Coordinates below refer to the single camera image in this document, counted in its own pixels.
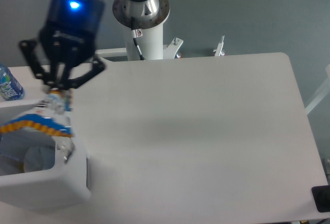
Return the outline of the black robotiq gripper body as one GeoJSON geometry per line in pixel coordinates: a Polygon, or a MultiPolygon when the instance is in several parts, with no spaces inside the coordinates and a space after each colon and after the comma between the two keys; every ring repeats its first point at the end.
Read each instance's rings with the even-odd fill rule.
{"type": "Polygon", "coordinates": [[[58,62],[71,62],[76,67],[91,58],[104,7],[104,0],[51,0],[45,25],[39,32],[46,57],[55,59],[54,42],[58,41],[58,62]]]}

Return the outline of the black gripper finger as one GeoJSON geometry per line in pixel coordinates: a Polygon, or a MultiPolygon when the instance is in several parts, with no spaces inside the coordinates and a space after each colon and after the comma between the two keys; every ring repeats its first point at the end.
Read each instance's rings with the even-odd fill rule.
{"type": "Polygon", "coordinates": [[[36,48],[38,45],[36,39],[22,40],[19,42],[19,48],[28,63],[33,75],[36,79],[39,79],[43,82],[44,85],[49,86],[50,88],[66,89],[65,80],[62,79],[62,76],[59,76],[59,67],[63,67],[63,73],[65,64],[61,53],[62,44],[59,39],[54,39],[51,42],[51,52],[52,58],[49,58],[50,61],[50,70],[45,71],[45,69],[40,64],[40,61],[36,54],[36,48]]]}
{"type": "Polygon", "coordinates": [[[101,58],[94,54],[88,63],[82,63],[73,67],[71,62],[64,66],[61,76],[61,89],[77,89],[102,73],[106,69],[101,58]]]}

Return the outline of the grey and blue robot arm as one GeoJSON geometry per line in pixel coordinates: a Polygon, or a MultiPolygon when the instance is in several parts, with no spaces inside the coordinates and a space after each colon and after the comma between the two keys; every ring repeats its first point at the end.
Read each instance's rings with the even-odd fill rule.
{"type": "MultiPolygon", "coordinates": [[[[148,0],[130,0],[144,2],[148,0]]],[[[77,89],[105,70],[95,38],[106,0],[51,0],[39,36],[19,42],[35,78],[50,88],[77,89]]]]}

